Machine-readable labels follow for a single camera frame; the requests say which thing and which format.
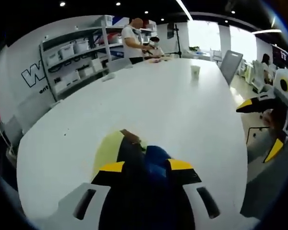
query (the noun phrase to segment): white cup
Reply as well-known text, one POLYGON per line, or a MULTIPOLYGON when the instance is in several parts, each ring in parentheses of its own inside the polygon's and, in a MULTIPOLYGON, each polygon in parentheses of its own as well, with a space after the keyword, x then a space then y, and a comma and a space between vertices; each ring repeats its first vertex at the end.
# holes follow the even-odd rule
POLYGON ((191 73, 193 78, 198 78, 200 75, 200 69, 199 66, 191 66, 191 73))

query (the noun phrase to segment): oval table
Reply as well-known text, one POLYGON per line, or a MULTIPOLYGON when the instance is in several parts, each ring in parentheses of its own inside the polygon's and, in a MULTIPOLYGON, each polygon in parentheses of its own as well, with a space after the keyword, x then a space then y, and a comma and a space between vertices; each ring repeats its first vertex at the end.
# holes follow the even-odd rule
MULTIPOLYGON (((211 220, 220 229, 241 209, 247 150, 240 115, 217 65, 183 58, 146 61, 115 75, 66 98, 22 138, 17 182, 26 216, 33 222, 48 217, 60 199, 90 182, 103 137, 125 128, 191 163, 220 209, 211 220), (200 66, 198 79, 191 65, 200 66)), ((208 224, 200 223, 211 229, 208 224)))

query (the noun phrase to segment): window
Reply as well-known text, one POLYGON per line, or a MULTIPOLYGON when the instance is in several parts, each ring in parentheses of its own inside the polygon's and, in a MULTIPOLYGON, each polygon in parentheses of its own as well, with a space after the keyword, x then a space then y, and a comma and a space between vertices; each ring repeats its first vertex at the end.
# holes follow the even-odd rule
POLYGON ((220 31, 217 23, 188 21, 190 46, 199 46, 203 51, 221 50, 220 31))
POLYGON ((252 62, 257 59, 256 37, 251 32, 230 26, 231 50, 243 54, 243 59, 252 62))

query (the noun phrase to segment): man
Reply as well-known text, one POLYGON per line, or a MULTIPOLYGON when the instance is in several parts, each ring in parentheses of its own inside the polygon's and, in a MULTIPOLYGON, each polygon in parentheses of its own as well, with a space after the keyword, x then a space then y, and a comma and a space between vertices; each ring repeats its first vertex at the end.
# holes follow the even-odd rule
POLYGON ((151 37, 149 39, 148 46, 151 46, 154 49, 143 51, 145 59, 161 58, 164 56, 164 52, 161 49, 161 47, 159 46, 159 41, 160 41, 160 39, 158 37, 151 37))
POLYGON ((151 50, 151 46, 141 45, 138 39, 139 29, 143 26, 143 20, 135 18, 121 32, 124 47, 124 56, 129 58, 132 64, 143 61, 142 50, 151 50))

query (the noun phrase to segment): white t-shirt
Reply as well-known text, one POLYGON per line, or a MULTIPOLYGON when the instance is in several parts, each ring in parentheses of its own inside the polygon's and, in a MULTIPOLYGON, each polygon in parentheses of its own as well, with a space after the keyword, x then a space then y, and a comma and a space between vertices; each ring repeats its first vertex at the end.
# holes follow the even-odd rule
POLYGON ((138 58, 138 57, 143 57, 142 55, 142 50, 141 49, 136 49, 132 48, 126 45, 125 43, 125 38, 131 37, 134 38, 134 41, 136 44, 140 44, 138 35, 136 35, 133 30, 135 30, 134 27, 127 25, 123 30, 121 31, 121 37, 122 37, 122 42, 123 42, 123 47, 124 47, 124 57, 125 58, 138 58))
POLYGON ((164 52, 163 52, 163 50, 160 47, 155 48, 155 49, 150 49, 149 52, 152 53, 152 54, 146 52, 144 54, 144 57, 162 56, 162 55, 164 55, 164 52))

